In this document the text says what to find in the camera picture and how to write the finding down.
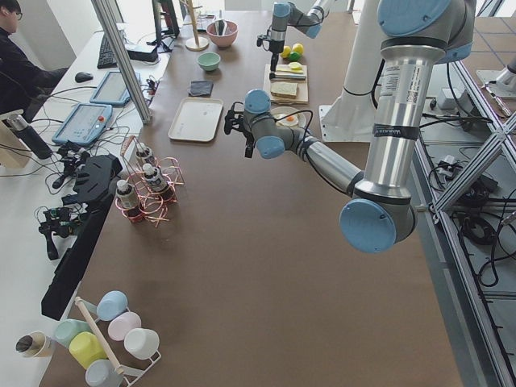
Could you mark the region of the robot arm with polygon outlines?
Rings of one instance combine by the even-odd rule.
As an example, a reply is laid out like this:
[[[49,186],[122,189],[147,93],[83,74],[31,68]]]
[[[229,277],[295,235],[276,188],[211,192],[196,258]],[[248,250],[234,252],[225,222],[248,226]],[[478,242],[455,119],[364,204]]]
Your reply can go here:
[[[406,181],[420,134],[432,69],[467,57],[473,1],[367,1],[341,95],[320,110],[322,137],[283,127],[270,93],[249,91],[243,110],[229,110],[224,131],[240,132],[245,155],[296,153],[349,197],[339,216],[357,250],[383,252],[415,229]]]
[[[316,1],[307,11],[301,11],[292,2],[275,2],[273,18],[267,32],[261,36],[268,43],[267,50],[271,53],[269,79],[276,77],[277,64],[283,53],[287,27],[294,27],[311,39],[315,39],[322,29],[325,18],[335,1]]]

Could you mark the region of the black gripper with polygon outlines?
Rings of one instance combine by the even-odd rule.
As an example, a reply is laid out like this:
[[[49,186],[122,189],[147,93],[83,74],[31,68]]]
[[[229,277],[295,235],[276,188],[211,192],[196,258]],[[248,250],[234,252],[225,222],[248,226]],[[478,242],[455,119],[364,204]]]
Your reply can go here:
[[[269,66],[269,79],[274,79],[276,77],[278,54],[282,54],[283,50],[284,40],[275,40],[273,38],[268,40],[268,51],[272,53]]]
[[[252,158],[255,147],[255,139],[251,131],[246,127],[246,124],[244,123],[243,111],[237,111],[235,107],[237,104],[242,105],[242,102],[234,102],[231,106],[231,128],[243,134],[243,136],[246,139],[244,156],[246,158]]]

